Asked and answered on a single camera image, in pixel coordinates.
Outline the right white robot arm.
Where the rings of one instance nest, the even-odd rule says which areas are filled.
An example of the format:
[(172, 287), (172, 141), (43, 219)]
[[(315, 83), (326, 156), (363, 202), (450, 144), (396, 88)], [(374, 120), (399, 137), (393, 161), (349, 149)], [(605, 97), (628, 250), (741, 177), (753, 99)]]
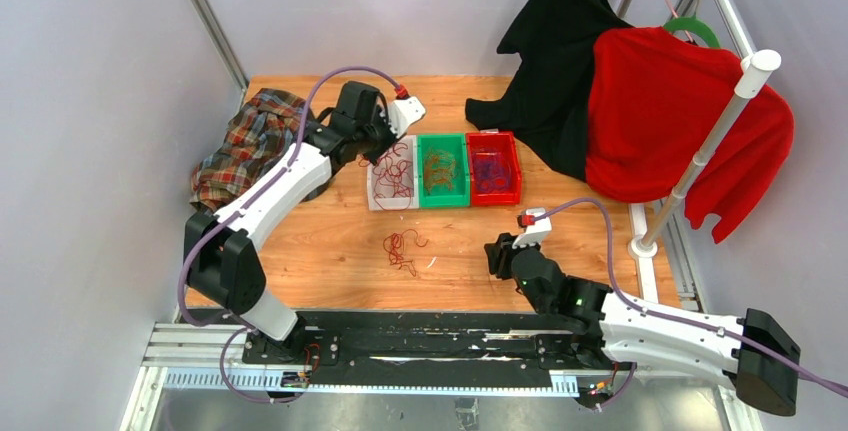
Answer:
[(797, 411), (800, 347), (767, 312), (709, 315), (646, 302), (611, 286), (566, 275), (539, 246), (500, 234), (483, 249), (491, 275), (511, 280), (554, 329), (572, 335), (582, 366), (636, 363), (685, 373), (734, 391), (768, 414)]

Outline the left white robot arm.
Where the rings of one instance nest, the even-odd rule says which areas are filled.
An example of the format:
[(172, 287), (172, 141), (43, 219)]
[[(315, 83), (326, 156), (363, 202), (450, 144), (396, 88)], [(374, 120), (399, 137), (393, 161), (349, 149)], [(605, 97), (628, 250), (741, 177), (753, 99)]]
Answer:
[(178, 295), (192, 289), (268, 338), (283, 364), (298, 362), (306, 337), (297, 313), (270, 290), (259, 252), (270, 233), (338, 171), (363, 157), (377, 162), (420, 121), (420, 100), (398, 89), (393, 101), (375, 87), (345, 83), (335, 106), (304, 120), (302, 140), (259, 181), (213, 215), (197, 213), (185, 231)]

